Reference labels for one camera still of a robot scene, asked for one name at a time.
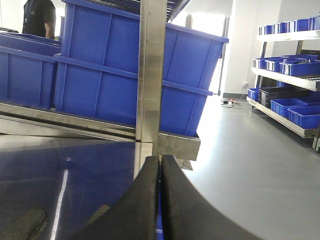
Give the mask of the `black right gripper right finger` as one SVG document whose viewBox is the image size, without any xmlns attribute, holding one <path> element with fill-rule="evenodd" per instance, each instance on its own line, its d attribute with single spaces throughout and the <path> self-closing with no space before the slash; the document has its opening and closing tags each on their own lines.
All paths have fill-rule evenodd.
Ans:
<svg viewBox="0 0 320 240">
<path fill-rule="evenodd" d="M 257 240 L 213 207 L 191 184 L 176 158 L 161 158 L 161 208 L 166 240 Z"/>
</svg>

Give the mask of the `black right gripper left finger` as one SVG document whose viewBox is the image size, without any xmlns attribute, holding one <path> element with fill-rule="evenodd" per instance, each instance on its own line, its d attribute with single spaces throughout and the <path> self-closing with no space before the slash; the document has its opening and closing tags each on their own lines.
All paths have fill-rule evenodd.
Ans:
<svg viewBox="0 0 320 240">
<path fill-rule="evenodd" d="M 125 194 L 73 240 L 155 240 L 159 203 L 159 159 L 148 156 Z"/>
</svg>

